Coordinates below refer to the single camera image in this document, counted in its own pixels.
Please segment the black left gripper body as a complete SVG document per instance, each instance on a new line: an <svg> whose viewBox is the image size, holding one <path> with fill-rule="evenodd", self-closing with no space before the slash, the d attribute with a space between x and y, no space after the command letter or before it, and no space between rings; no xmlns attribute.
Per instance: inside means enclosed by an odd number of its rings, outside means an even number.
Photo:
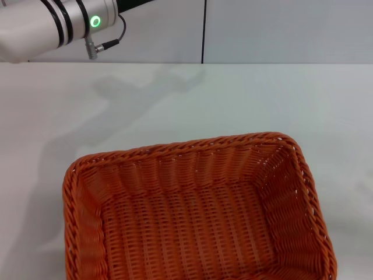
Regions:
<svg viewBox="0 0 373 280"><path fill-rule="evenodd" d="M153 0L116 0L118 13L123 13Z"/></svg>

